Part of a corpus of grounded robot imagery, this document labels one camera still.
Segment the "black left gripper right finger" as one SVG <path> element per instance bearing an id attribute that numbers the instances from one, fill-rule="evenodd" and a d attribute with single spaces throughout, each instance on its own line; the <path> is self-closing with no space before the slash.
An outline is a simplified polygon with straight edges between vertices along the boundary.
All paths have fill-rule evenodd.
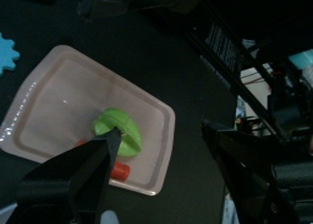
<path id="1" fill-rule="evenodd" d="M 313 224 L 313 156 L 201 121 L 239 224 Z"/>

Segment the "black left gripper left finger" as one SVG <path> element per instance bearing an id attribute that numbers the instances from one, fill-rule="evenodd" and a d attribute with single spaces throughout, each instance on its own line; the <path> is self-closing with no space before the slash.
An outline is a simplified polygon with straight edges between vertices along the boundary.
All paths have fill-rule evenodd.
<path id="1" fill-rule="evenodd" d="M 5 224 L 100 224 L 120 130 L 52 157 L 22 178 Z"/>

